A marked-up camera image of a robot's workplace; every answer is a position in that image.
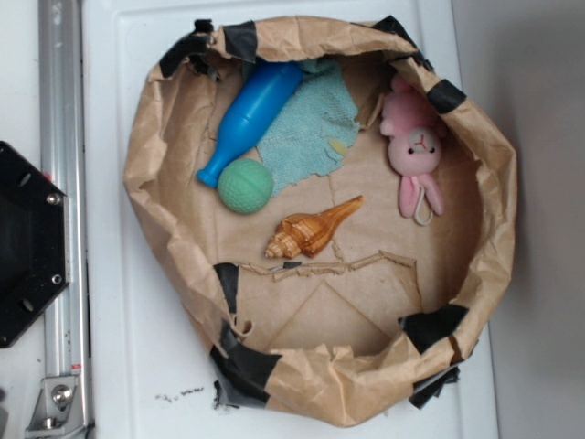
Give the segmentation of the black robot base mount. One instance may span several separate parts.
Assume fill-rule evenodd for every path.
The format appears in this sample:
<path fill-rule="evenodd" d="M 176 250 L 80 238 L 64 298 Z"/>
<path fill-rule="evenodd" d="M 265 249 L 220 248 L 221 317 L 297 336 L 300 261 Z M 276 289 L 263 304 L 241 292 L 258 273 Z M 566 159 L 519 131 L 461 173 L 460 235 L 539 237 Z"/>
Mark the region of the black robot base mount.
<path fill-rule="evenodd" d="M 69 284 L 67 196 L 1 143 L 1 347 L 12 347 Z"/>

